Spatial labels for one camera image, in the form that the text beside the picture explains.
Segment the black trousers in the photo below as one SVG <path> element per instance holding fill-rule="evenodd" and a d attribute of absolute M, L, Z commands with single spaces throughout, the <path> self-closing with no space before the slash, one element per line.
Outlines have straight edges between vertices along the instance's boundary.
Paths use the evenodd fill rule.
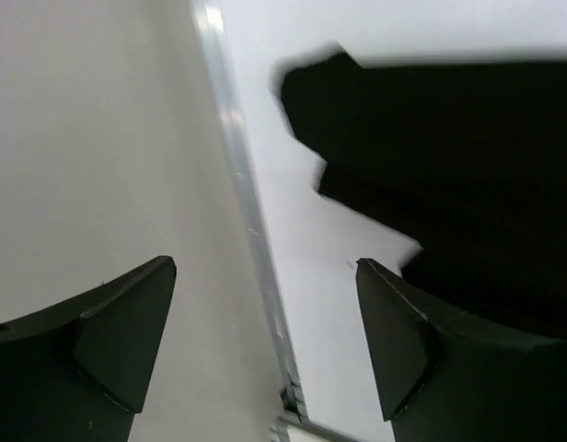
<path fill-rule="evenodd" d="M 318 192 L 415 239 L 401 268 L 490 320 L 567 337 L 567 59 L 293 60 L 274 94 Z"/>

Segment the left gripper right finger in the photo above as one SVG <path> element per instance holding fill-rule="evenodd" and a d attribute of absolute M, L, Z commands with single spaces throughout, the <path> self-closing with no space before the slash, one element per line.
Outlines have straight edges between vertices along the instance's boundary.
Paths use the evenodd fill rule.
<path fill-rule="evenodd" d="M 371 259 L 358 262 L 356 286 L 398 441 L 567 441 L 567 333 L 473 315 Z"/>

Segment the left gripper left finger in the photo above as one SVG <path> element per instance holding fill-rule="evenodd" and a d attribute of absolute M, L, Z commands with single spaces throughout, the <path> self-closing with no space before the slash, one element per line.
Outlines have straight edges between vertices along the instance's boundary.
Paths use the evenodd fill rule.
<path fill-rule="evenodd" d="M 0 441 L 126 441 L 141 413 L 177 279 L 158 256 L 0 323 Z"/>

